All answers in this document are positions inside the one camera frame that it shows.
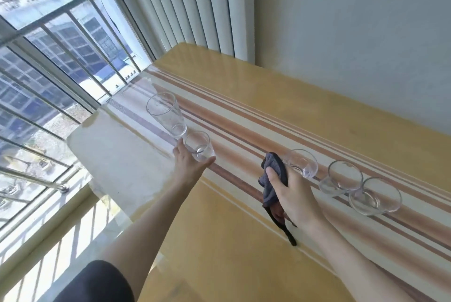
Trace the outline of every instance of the drinking glass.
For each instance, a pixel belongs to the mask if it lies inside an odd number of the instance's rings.
[[[210,136],[204,131],[191,131],[186,136],[185,146],[199,162],[215,155]]]
[[[186,123],[177,99],[172,93],[154,94],[147,102],[146,109],[174,138],[180,138],[185,134]]]
[[[352,163],[334,161],[327,169],[327,176],[319,182],[319,189],[332,197],[358,190],[364,176]]]
[[[282,161],[305,178],[312,178],[318,172],[315,156],[304,149],[293,149],[283,155]]]
[[[395,212],[401,203],[400,191],[383,178],[368,178],[361,189],[349,194],[349,204],[363,215]]]

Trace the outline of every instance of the hand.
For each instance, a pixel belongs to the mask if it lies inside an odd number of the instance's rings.
[[[313,196],[308,180],[292,168],[285,167],[288,174],[288,187],[280,182],[279,175],[273,168],[266,168],[266,174],[286,214],[304,232],[309,233],[325,221],[325,217]]]
[[[212,156],[203,162],[197,162],[183,144],[183,139],[178,140],[172,153],[175,156],[173,184],[189,190],[200,179],[203,171],[216,160],[216,157]]]

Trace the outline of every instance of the white curtain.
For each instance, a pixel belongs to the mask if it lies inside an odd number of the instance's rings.
[[[187,42],[254,63],[253,0],[138,2],[163,51]]]

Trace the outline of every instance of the forearm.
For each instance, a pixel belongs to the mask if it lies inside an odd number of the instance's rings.
[[[357,302],[413,301],[327,220],[317,222],[308,234]]]
[[[132,288],[135,300],[189,191],[188,187],[180,184],[170,186],[100,257],[121,271]]]

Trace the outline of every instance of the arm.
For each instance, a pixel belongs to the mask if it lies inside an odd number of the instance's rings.
[[[150,267],[180,206],[203,171],[215,161],[197,162],[179,140],[174,148],[174,177],[158,201],[127,228],[101,255],[125,277],[138,300]]]
[[[357,302],[413,300],[354,248],[324,217],[308,180],[287,168],[288,187],[272,168],[266,173],[286,214],[310,236]]]

